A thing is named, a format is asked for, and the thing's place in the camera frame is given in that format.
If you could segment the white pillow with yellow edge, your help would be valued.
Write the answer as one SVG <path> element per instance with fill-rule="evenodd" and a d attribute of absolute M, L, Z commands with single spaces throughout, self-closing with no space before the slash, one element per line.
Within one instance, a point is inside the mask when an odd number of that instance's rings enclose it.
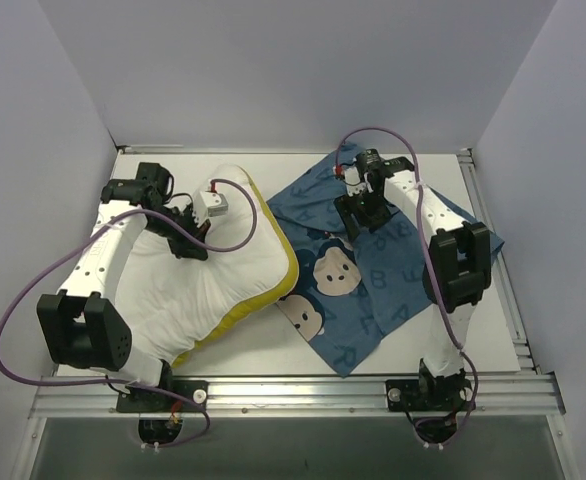
<path fill-rule="evenodd" d="M 204 261 L 178 259 L 144 231 L 120 278 L 115 307 L 135 348 L 174 366 L 295 287 L 296 255 L 248 172 L 232 164 L 212 172 L 229 203 L 213 219 Z"/>

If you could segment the blue cartoon print pillowcase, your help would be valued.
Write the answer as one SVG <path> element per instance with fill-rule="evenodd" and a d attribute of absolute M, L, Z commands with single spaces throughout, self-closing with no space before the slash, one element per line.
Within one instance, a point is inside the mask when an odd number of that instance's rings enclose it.
<path fill-rule="evenodd" d="M 417 229 L 397 208 L 374 233 L 349 241 L 334 200 L 345 186 L 330 153 L 268 201 L 299 263 L 279 304 L 311 348 L 345 377 L 384 337 L 430 306 Z"/>

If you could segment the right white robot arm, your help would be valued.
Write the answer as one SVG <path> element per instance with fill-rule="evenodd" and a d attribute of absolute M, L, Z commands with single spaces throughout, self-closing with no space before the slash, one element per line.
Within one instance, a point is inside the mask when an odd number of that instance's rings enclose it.
<path fill-rule="evenodd" d="M 346 186 L 334 205 L 351 241 L 363 229 L 373 233 L 388 223 L 391 207 L 418 230 L 424 244 L 422 283 L 433 318 L 416 395 L 423 406 L 438 409 L 452 392 L 468 387 L 464 344 L 475 308 L 491 284 L 491 233 L 483 223 L 455 213 L 405 157 L 385 160 L 367 149 L 333 171 Z"/>

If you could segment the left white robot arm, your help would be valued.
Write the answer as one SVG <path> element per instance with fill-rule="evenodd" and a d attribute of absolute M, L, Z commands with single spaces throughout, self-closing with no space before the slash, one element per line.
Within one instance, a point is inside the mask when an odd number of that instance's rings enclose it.
<path fill-rule="evenodd" d="M 36 311 L 52 360 L 142 384 L 140 400 L 153 411 L 169 408 L 175 386 L 168 361 L 143 352 L 116 309 L 115 294 L 141 233 L 162 238 L 177 259 L 204 261 L 208 222 L 192 207 L 171 207 L 173 175 L 158 163 L 138 165 L 132 179 L 111 179 L 100 195 L 95 241 L 55 294 L 40 296 Z"/>

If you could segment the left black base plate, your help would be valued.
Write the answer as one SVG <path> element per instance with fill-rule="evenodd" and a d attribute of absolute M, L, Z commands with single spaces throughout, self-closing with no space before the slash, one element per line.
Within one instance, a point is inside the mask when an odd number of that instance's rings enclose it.
<path fill-rule="evenodd" d="M 197 413 L 207 405 L 209 383 L 204 380 L 174 380 L 169 391 L 151 392 L 131 388 L 118 395 L 115 410 L 118 413 Z"/>

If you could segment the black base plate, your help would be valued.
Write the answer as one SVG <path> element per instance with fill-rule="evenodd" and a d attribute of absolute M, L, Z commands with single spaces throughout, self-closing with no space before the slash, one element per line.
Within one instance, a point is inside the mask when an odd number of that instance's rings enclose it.
<path fill-rule="evenodd" d="M 207 405 L 209 383 L 204 380 L 174 380 L 169 391 L 151 392 L 131 388 L 118 395 L 115 410 L 118 413 L 197 413 Z"/>
<path fill-rule="evenodd" d="M 435 380 L 389 379 L 385 382 L 387 408 L 392 412 L 460 412 L 471 398 L 468 379 Z"/>

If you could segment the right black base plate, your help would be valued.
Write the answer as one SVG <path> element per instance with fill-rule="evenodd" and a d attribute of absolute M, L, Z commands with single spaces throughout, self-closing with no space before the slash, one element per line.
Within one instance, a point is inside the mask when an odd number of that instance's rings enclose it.
<path fill-rule="evenodd" d="M 468 379 L 435 380 L 389 379 L 385 382 L 387 408 L 392 412 L 460 412 L 471 398 Z"/>

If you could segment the aluminium front rail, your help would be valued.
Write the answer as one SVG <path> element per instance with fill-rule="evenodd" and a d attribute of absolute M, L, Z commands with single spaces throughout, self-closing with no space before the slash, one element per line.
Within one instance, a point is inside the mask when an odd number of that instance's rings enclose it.
<path fill-rule="evenodd" d="M 223 417 L 380 417 L 399 398 L 381 376 L 209 377 L 204 400 L 208 414 Z M 557 382 L 550 375 L 489 375 L 479 380 L 478 415 L 558 415 L 565 411 Z M 109 418 L 116 394 L 93 385 L 43 387 L 35 395 L 32 418 Z"/>

